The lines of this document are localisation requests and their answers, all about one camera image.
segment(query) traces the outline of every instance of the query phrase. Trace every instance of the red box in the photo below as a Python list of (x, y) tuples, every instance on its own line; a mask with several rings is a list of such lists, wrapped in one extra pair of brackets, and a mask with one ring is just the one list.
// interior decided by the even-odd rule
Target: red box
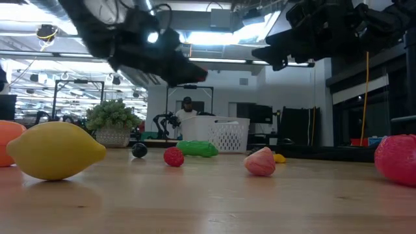
[[(351, 139), (351, 146), (360, 146), (359, 143), (361, 142), (361, 139)], [(363, 139), (363, 145), (362, 146), (369, 146), (369, 139), (364, 138)]]

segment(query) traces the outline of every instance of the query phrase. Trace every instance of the cap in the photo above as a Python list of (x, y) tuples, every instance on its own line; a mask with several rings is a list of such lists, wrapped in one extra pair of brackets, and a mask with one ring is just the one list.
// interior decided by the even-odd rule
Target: cap
[(192, 103), (192, 99), (190, 97), (185, 97), (183, 99), (183, 104), (191, 104)]

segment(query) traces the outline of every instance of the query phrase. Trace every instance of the green plant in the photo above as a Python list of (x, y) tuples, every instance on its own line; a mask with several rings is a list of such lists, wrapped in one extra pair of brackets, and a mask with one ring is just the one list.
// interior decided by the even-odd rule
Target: green plant
[(140, 118), (132, 114), (131, 108), (125, 107), (122, 99), (104, 101), (93, 109), (86, 111), (89, 130), (97, 130), (104, 127), (132, 128), (141, 123)]

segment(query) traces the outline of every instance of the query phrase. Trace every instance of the potted plant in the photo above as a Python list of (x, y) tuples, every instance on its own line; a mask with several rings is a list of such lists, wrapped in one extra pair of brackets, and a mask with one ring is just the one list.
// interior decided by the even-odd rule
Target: potted plant
[(86, 112), (86, 127), (96, 131), (96, 140), (107, 148), (126, 147), (133, 127), (141, 120), (126, 108), (122, 99), (104, 101)]

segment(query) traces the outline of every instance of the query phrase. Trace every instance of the computer monitor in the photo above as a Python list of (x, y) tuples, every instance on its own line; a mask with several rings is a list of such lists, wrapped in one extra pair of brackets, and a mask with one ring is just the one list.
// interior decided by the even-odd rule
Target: computer monitor
[(250, 105), (249, 119), (250, 123), (273, 124), (273, 108), (264, 105)]
[(14, 121), (17, 95), (0, 95), (0, 120)]

